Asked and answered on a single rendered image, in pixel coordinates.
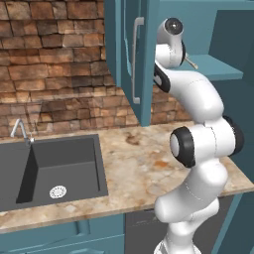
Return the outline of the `dark grey sink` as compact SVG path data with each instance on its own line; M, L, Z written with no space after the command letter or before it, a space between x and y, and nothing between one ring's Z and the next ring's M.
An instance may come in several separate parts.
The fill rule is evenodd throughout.
M96 135L0 144L0 211L106 195Z

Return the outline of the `teal base cabinet panel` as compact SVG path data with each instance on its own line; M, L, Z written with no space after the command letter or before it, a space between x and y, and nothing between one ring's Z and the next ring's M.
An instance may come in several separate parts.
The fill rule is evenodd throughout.
M254 254L254 191L234 196L211 254Z

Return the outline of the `grey dishwasher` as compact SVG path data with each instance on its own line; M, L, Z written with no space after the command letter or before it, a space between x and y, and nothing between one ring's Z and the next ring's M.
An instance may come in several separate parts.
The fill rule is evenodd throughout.
M211 254L233 196L219 199L219 212L209 218L194 234L193 243L202 254ZM153 254L166 235L168 224L160 222L153 209L128 212L125 215L125 254Z

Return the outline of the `silver tap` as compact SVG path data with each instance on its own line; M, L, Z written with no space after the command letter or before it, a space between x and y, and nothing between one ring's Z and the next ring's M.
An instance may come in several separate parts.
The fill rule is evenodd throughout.
M26 132L24 123L23 123L23 121L22 121L21 118L19 118L19 119L16 120L15 125L14 125L14 127L13 127L13 129L12 129L12 131L11 131L10 136L11 136L12 138L14 138L18 128L21 128L21 132L22 132L22 135L23 135L25 144L26 144L27 146L31 146L31 145L35 142L35 138L33 137L32 134L27 135L27 132Z

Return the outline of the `teal base cabinet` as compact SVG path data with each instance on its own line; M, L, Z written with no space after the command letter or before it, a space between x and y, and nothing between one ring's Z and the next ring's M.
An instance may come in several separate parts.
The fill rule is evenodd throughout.
M0 227L0 254L124 254L125 216Z

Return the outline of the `teal wall cabinet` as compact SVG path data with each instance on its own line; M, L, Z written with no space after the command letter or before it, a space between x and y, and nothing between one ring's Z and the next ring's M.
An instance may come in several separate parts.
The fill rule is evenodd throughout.
M121 86L121 24L123 0L104 0L106 62L115 83ZM184 43L198 71L212 80L239 79L243 72L210 53L215 19L222 10L254 10L254 0L160 0L158 25L176 17L184 25Z

